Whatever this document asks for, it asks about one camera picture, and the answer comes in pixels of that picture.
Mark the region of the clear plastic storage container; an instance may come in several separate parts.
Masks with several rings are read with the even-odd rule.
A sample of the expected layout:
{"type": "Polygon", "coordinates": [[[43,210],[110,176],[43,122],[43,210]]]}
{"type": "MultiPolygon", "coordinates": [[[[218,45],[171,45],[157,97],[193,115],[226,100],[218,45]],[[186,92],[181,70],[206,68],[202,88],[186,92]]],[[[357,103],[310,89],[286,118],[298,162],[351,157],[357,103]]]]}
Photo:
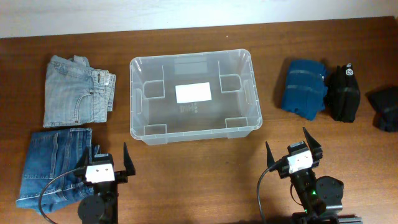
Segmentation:
{"type": "Polygon", "coordinates": [[[262,126],[246,49],[136,57],[129,68],[129,131],[147,145],[244,138],[262,126]],[[177,85],[205,82],[210,83],[211,101],[177,103],[177,85]]]}

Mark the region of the dark blue jeans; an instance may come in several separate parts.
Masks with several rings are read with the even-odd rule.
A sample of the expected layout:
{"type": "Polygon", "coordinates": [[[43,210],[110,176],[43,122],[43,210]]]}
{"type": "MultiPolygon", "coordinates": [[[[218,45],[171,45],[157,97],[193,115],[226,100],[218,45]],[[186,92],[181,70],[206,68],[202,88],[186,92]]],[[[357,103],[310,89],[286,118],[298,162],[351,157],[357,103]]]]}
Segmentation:
{"type": "MultiPolygon", "coordinates": [[[[98,153],[100,147],[92,145],[91,140],[90,128],[33,133],[16,206],[40,212],[39,196],[42,189],[54,178],[73,170],[86,147],[93,154],[98,153]]],[[[93,189],[73,174],[68,174],[46,188],[42,197],[42,210],[44,213],[52,213],[89,195],[93,195],[93,189]]]]}

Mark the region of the black garment with logo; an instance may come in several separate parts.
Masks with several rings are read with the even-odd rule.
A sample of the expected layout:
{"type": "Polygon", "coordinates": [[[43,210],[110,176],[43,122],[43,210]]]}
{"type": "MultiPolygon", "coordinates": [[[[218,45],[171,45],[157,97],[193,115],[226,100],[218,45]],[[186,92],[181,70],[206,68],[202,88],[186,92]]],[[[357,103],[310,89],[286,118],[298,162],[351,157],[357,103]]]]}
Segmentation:
{"type": "Polygon", "coordinates": [[[337,66],[328,79],[325,98],[335,121],[353,123],[359,108],[361,94],[354,75],[353,64],[337,66]]]}

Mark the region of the teal blue garment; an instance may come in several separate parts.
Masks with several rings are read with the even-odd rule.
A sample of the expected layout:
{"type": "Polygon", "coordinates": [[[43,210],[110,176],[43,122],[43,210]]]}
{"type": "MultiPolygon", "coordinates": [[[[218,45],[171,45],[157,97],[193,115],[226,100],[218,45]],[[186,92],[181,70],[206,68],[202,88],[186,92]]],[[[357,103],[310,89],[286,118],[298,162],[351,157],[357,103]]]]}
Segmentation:
{"type": "Polygon", "coordinates": [[[325,109],[328,87],[326,66],[314,60],[293,60],[288,68],[281,108],[307,120],[314,120],[325,109]]]}

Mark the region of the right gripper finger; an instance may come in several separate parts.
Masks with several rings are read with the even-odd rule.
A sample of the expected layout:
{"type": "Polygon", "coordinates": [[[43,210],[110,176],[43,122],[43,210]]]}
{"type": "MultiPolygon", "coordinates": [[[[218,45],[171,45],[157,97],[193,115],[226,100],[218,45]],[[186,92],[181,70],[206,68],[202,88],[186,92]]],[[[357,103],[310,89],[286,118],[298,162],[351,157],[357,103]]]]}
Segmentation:
{"type": "Polygon", "coordinates": [[[271,148],[267,141],[266,141],[266,151],[267,151],[267,167],[269,169],[271,169],[273,167],[273,165],[275,164],[275,160],[272,155],[271,148]]]}
{"type": "Polygon", "coordinates": [[[307,140],[310,150],[316,150],[316,149],[322,148],[321,144],[310,135],[310,133],[307,131],[307,129],[305,127],[303,127],[303,132],[304,132],[305,139],[307,140]]]}

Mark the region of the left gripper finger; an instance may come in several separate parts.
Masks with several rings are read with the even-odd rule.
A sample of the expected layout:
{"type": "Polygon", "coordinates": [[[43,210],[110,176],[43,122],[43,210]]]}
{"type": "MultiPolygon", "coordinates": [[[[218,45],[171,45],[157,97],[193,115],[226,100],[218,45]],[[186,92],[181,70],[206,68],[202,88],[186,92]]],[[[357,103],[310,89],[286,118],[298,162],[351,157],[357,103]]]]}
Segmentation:
{"type": "Polygon", "coordinates": [[[85,167],[89,163],[90,163],[90,149],[86,147],[80,159],[80,167],[85,167]]]}
{"type": "Polygon", "coordinates": [[[124,146],[123,146],[123,163],[124,163],[124,166],[126,169],[127,176],[133,176],[136,174],[136,169],[135,169],[134,164],[129,155],[126,142],[124,142],[124,146]]]}

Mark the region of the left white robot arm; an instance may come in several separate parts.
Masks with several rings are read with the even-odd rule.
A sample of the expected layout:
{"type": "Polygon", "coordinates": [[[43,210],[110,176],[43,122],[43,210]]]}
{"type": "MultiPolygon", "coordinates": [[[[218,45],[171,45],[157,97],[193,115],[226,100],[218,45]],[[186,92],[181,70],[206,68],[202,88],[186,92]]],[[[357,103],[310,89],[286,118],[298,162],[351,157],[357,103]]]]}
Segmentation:
{"type": "Polygon", "coordinates": [[[115,171],[111,154],[93,154],[85,149],[73,172],[94,191],[79,204],[78,216],[82,224],[118,222],[118,185],[127,183],[128,177],[136,174],[126,144],[123,164],[124,170],[115,171]]]}

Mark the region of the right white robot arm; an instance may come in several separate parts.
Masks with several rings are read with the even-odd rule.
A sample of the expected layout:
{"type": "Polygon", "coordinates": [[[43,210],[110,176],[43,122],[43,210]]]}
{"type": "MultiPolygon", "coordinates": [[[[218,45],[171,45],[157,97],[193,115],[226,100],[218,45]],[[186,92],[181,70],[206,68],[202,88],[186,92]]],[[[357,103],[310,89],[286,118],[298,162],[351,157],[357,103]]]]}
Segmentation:
{"type": "Polygon", "coordinates": [[[276,171],[281,179],[290,179],[290,189],[296,191],[297,203],[303,207],[303,212],[292,214],[293,223],[362,223],[362,218],[355,215],[339,216],[343,209],[344,183],[330,176],[316,177],[313,170],[323,158],[322,145],[306,128],[303,128],[303,133],[306,141],[289,145],[289,153],[278,161],[274,160],[271,148],[266,144],[267,169],[261,174],[256,189],[262,221],[266,222],[266,218],[261,205],[260,185],[267,173],[276,171]]]}

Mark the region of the light blue jeans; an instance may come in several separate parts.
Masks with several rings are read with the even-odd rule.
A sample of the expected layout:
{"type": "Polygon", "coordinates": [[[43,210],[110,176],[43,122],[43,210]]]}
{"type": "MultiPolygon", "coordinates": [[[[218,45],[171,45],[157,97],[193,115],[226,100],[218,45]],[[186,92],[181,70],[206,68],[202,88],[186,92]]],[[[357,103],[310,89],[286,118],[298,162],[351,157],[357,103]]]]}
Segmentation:
{"type": "Polygon", "coordinates": [[[54,55],[45,77],[43,127],[107,122],[115,86],[115,74],[91,67],[86,57],[54,55]]]}

